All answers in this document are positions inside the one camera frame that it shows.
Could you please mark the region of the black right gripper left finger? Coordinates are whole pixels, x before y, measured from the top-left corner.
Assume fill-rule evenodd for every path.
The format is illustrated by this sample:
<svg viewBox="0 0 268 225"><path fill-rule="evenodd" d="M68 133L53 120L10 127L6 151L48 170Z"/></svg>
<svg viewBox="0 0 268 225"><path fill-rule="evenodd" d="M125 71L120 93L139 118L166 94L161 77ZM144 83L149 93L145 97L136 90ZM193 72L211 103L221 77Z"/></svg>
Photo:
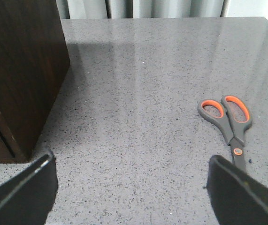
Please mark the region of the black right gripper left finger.
<svg viewBox="0 0 268 225"><path fill-rule="evenodd" d="M0 186L0 225L43 225L58 191L52 151Z"/></svg>

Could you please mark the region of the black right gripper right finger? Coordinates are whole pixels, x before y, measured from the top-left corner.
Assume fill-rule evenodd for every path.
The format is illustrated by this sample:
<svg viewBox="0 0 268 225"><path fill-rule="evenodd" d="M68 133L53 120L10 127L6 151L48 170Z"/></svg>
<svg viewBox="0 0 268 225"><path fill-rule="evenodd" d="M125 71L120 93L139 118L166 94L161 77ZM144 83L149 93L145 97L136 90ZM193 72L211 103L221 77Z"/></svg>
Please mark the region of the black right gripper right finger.
<svg viewBox="0 0 268 225"><path fill-rule="evenodd" d="M209 160L207 192L221 225L268 225L268 188L219 155Z"/></svg>

